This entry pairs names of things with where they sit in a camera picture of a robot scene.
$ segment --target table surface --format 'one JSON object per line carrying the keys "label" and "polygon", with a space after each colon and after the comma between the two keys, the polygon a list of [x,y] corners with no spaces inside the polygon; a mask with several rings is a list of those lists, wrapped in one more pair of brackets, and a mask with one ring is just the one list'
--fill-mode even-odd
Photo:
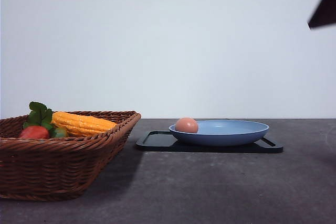
{"label": "table surface", "polygon": [[280,154],[143,152],[141,119],[78,199],[0,199],[0,223],[314,223],[336,220],[336,119],[259,119]]}

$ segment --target light blue bowl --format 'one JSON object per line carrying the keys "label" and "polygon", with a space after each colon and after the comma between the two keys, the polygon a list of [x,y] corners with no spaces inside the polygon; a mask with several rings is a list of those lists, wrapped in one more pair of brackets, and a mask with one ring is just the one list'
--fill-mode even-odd
{"label": "light blue bowl", "polygon": [[175,124],[169,127],[172,135],[185,143],[207,146],[235,146],[253,143],[265,136],[267,124],[242,120],[198,121],[197,133],[180,132]]}

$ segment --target wicker basket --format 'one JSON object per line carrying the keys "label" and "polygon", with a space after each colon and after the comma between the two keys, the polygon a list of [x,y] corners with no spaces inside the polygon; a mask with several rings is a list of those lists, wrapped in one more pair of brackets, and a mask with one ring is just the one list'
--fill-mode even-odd
{"label": "wicker basket", "polygon": [[23,140],[16,137],[28,115],[0,120],[0,197],[40,201],[79,197],[123,149],[141,117],[135,111],[70,113],[118,124],[91,137]]}

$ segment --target green leaves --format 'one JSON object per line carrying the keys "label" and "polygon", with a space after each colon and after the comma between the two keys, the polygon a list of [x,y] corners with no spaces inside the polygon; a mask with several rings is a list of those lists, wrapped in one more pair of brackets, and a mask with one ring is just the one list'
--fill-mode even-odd
{"label": "green leaves", "polygon": [[51,125],[52,110],[40,102],[31,102],[29,108],[32,110],[28,116],[27,122],[23,124],[23,128],[40,125],[46,128],[48,131],[53,129]]}

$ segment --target brown egg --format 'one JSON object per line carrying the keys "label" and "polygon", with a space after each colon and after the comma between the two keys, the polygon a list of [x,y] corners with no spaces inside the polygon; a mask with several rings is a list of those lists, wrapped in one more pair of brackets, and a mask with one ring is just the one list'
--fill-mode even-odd
{"label": "brown egg", "polygon": [[198,123],[192,118],[181,118],[176,122],[175,129],[181,132],[197,133]]}

